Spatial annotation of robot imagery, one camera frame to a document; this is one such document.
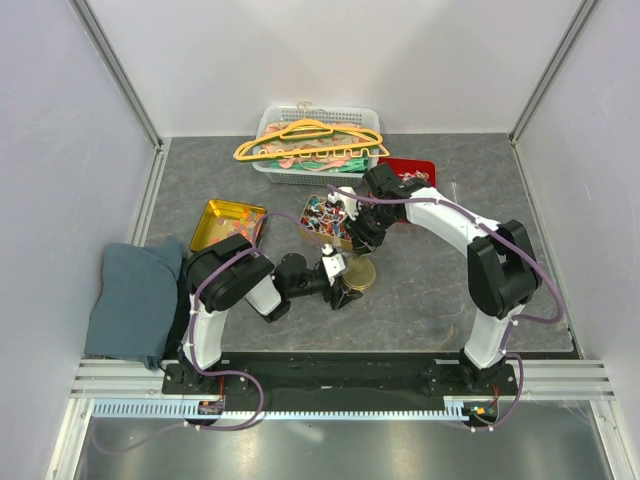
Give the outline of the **white round lid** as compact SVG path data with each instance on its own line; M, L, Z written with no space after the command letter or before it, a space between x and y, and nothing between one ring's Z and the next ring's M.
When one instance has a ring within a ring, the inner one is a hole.
M352 257L348 260L348 269L342 278L350 289L365 291L375 282L375 266L371 260L364 256Z

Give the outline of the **gold lollipop tin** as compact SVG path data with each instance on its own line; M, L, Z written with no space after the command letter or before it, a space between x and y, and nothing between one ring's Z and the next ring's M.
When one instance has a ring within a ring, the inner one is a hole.
M345 222L346 212L328 202L326 197L311 195L300 216L300 222L311 232L312 236L323 244L352 250L352 241Z

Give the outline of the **gold gummy candy tin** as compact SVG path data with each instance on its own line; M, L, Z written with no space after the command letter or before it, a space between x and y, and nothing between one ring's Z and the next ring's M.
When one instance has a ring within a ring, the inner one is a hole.
M267 210L258 205L210 199L192 236L189 250L197 252L236 234L252 242L261 236L258 221Z

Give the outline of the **clear plastic scoop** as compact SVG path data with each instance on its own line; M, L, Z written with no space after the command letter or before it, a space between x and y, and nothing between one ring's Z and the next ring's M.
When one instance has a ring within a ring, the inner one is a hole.
M450 181L447 184L448 190L447 193L449 195L449 198L454 201L455 203L461 205L462 204L462 200L460 197L460 188L459 185L455 182L455 181Z

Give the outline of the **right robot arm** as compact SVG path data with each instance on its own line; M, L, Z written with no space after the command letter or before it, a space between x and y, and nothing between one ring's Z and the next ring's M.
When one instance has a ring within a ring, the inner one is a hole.
M489 387L504 363L508 330L541 278L526 228L478 216L448 199L428 181L404 179L382 163L367 171L367 197L350 187L332 188L329 199L346 212L345 229L353 251L379 248L387 230L400 221L421 227L464 255L469 295L476 306L471 334L461 350L458 381L477 394Z

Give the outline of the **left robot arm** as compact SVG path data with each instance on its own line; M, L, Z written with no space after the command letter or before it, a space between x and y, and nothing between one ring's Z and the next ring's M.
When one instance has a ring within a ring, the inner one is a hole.
M182 359L189 362L185 382L198 393L208 393L219 382L215 365L222 356L227 316L246 301L268 323L289 312L291 301L319 295L338 310L362 297L347 285L344 254L325 244L312 267L298 253L274 264L244 236L235 234L195 252L185 264L190 319L182 339Z

